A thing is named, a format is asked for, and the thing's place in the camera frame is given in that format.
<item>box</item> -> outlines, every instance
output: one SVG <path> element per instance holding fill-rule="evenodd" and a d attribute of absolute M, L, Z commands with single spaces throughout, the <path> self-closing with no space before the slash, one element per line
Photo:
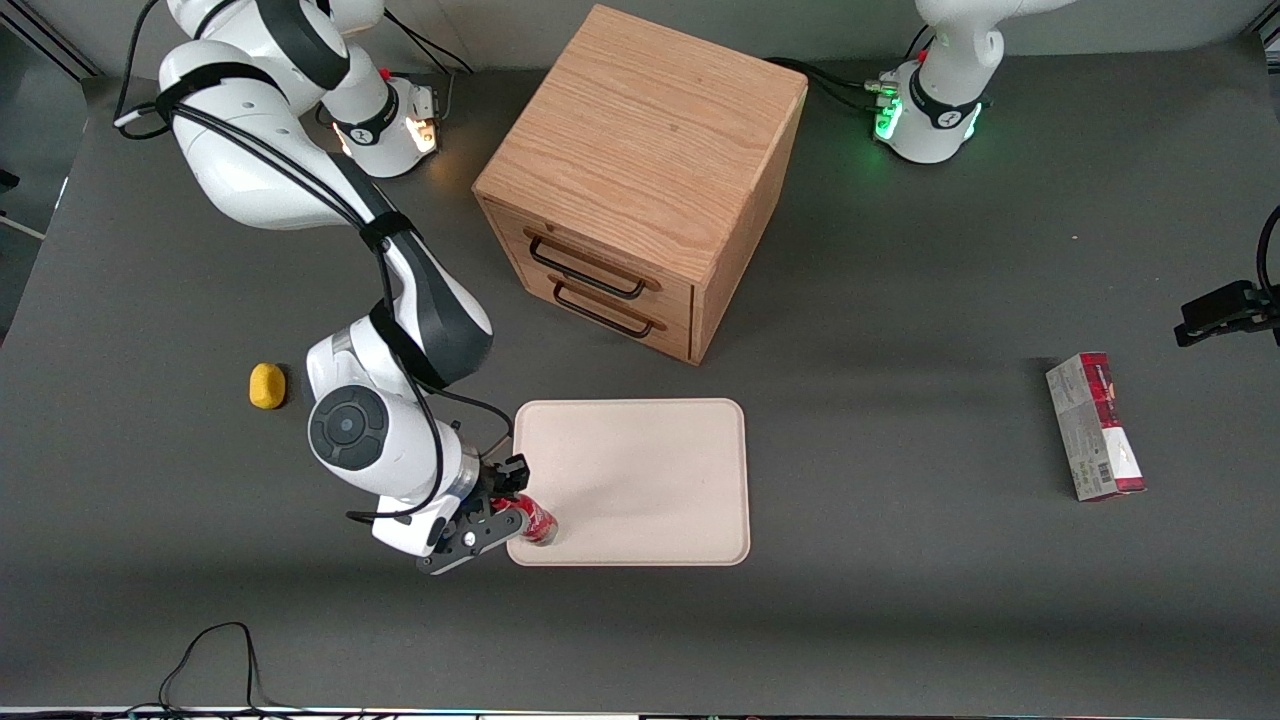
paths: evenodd
<path fill-rule="evenodd" d="M 596 5 L 472 190 L 530 293 L 696 365 L 777 205 L 806 88 Z"/>
<path fill-rule="evenodd" d="M 1080 501 L 1147 489 L 1116 415 L 1106 352 L 1082 352 L 1046 374 Z"/>

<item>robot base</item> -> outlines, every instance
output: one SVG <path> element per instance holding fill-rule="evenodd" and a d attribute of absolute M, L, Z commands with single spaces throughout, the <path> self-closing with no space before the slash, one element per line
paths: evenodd
<path fill-rule="evenodd" d="M 919 69 L 915 60 L 881 73 L 882 82 L 895 82 L 906 88 L 911 76 Z M 916 105 L 910 92 L 900 92 L 881 109 L 876 118 L 873 137 L 893 149 L 904 159 L 922 165 L 933 165 L 951 159 L 960 146 L 973 137 L 982 104 L 968 117 L 956 113 L 955 127 L 938 129 L 929 115 Z"/>
<path fill-rule="evenodd" d="M 438 141 L 435 94 L 431 88 L 419 87 L 404 78 L 390 78 L 387 83 L 397 94 L 401 111 L 381 137 L 372 143 L 361 143 L 361 138 L 348 137 L 337 123 L 333 124 L 343 154 L 375 178 L 393 178 L 412 170 L 422 158 L 435 152 Z"/>

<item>gray table surface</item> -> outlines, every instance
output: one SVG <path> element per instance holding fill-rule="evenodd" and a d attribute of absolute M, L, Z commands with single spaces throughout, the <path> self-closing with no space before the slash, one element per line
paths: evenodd
<path fill-rule="evenodd" d="M 735 398 L 746 561 L 420 575 L 342 518 L 371 498 L 310 457 L 306 402 L 244 400 L 255 363 L 300 366 L 376 299 L 364 246 L 221 217 L 90 87 L 0 350 L 0 703 L 141 702 L 239 619 L 269 692 L 307 705 L 1280 712 L 1280 350 L 1171 332 L 1251 277 L 1280 197 L 1256 42 L 1011 59 L 934 168 L 814 92 L 700 369 L 531 299 L 492 237 L 468 188 L 539 78 L 460 79 L 443 152 L 383 183 L 497 328 L 458 387 Z M 1041 365 L 1087 350 L 1111 354 L 1143 496 L 1071 495 Z M 175 698 L 238 702 L 241 652 L 212 638 Z"/>

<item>cable strap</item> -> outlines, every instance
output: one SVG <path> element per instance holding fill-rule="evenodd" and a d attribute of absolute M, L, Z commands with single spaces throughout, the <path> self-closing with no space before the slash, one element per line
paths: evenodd
<path fill-rule="evenodd" d="M 365 241 L 369 250 L 380 254 L 387 252 L 387 241 L 401 232 L 413 232 L 417 228 L 404 217 L 403 213 L 390 210 L 374 218 L 367 225 L 360 228 L 360 240 Z"/>
<path fill-rule="evenodd" d="M 351 70 L 351 58 L 329 47 L 298 0 L 256 0 L 257 17 L 284 56 L 311 82 L 334 90 Z"/>
<path fill-rule="evenodd" d="M 187 97 L 200 92 L 201 90 L 207 90 L 210 87 L 221 85 L 227 78 L 246 78 L 265 82 L 280 91 L 280 86 L 271 79 L 271 76 L 266 74 L 266 70 L 250 65 L 248 63 L 210 63 L 207 65 L 201 65 L 189 73 L 178 78 L 178 82 L 170 85 L 156 96 L 156 113 L 164 118 L 165 124 L 173 124 L 173 109 Z"/>
<path fill-rule="evenodd" d="M 911 92 L 911 100 L 915 101 L 916 108 L 929 117 L 929 122 L 936 129 L 951 129 L 959 126 L 960 120 L 968 118 L 978 106 L 978 102 L 982 102 L 982 96 L 964 105 L 947 105 L 941 100 L 934 100 L 924 91 L 924 86 L 920 85 L 920 68 L 916 68 L 911 73 L 911 82 L 908 83 L 908 90 Z"/>
<path fill-rule="evenodd" d="M 374 117 L 362 123 L 344 123 L 334 118 L 334 124 L 356 145 L 374 145 L 397 118 L 399 118 L 399 95 L 390 83 L 387 83 L 387 101 Z"/>
<path fill-rule="evenodd" d="M 369 320 L 374 324 L 374 329 L 378 331 L 378 337 L 383 338 L 392 355 L 399 357 L 401 364 L 404 365 L 404 372 L 413 379 L 426 386 L 429 391 L 444 388 L 448 384 L 435 372 L 435 368 L 431 366 L 431 361 L 426 359 L 422 348 L 396 322 L 396 316 L 392 314 L 392 309 L 387 306 L 385 300 L 379 300 L 378 305 L 374 305 L 374 309 L 369 311 Z"/>
<path fill-rule="evenodd" d="M 223 10 L 225 10 L 227 8 L 229 8 L 233 3 L 238 3 L 238 1 L 239 0 L 221 0 L 220 3 L 218 3 L 216 5 L 214 5 L 212 8 L 210 8 L 209 12 L 205 13 L 205 17 L 200 18 L 200 24 L 196 26 L 196 32 L 192 33 L 191 37 L 195 38 L 195 40 L 200 40 L 200 38 L 205 37 L 205 31 L 209 29 L 209 24 L 211 22 L 214 22 L 214 18 L 218 17 L 218 13 L 221 13 Z"/>

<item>green led light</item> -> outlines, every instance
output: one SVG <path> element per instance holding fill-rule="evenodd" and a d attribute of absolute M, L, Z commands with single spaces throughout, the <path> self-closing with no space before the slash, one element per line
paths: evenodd
<path fill-rule="evenodd" d="M 893 137 L 893 131 L 897 129 L 897 120 L 901 117 L 902 101 L 895 97 L 892 105 L 881 110 L 881 118 L 876 122 L 876 135 L 881 140 Z"/>
<path fill-rule="evenodd" d="M 964 131 L 965 140 L 973 137 L 973 131 L 978 129 L 978 115 L 980 114 L 982 114 L 982 102 L 978 102 L 978 106 L 973 109 L 973 119 L 969 120 L 969 129 Z"/>

